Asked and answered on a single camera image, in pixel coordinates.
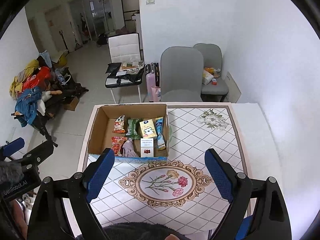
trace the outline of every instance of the gray fuzzy fabric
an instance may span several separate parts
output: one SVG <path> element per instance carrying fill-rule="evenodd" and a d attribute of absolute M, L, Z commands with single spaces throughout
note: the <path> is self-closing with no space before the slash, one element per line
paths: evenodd
<path fill-rule="evenodd" d="M 190 240 L 184 235 L 164 225 L 151 225 L 148 223 L 120 223 L 103 228 L 111 240 L 164 240 L 173 234 L 180 240 Z M 82 235 L 77 240 L 84 240 Z"/>
<path fill-rule="evenodd" d="M 0 184 L 9 182 L 13 186 L 23 178 L 20 163 L 0 162 Z"/>

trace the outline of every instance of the light switch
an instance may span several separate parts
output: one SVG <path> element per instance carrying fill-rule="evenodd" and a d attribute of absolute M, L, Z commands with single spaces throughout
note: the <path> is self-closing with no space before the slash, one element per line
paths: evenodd
<path fill-rule="evenodd" d="M 155 0 L 146 0 L 146 4 L 155 4 Z"/>

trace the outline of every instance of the blue tube package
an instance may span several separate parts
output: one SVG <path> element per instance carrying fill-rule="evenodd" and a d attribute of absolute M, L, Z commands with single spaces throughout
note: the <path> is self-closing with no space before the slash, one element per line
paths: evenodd
<path fill-rule="evenodd" d="M 163 117 L 156 118 L 156 130 L 157 130 L 157 140 L 158 140 L 158 150 L 165 149 L 165 142 L 163 138 Z"/>

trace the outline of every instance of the black backpack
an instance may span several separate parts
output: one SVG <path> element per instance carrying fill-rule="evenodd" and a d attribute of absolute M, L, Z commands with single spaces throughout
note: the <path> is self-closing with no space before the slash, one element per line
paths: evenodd
<path fill-rule="evenodd" d="M 97 47 L 101 47 L 102 45 L 106 45 L 108 44 L 108 35 L 106 34 L 100 34 L 99 38 L 97 40 Z"/>

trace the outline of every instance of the blue jacket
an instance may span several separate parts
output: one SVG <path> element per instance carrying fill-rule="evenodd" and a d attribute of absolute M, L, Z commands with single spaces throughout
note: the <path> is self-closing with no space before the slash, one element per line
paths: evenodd
<path fill-rule="evenodd" d="M 37 101 L 41 99 L 42 90 L 40 87 L 33 87 L 23 91 L 21 96 L 17 100 L 15 111 L 24 115 L 24 118 L 20 118 L 19 121 L 22 127 L 28 124 L 32 124 L 37 116 L 38 104 Z"/>

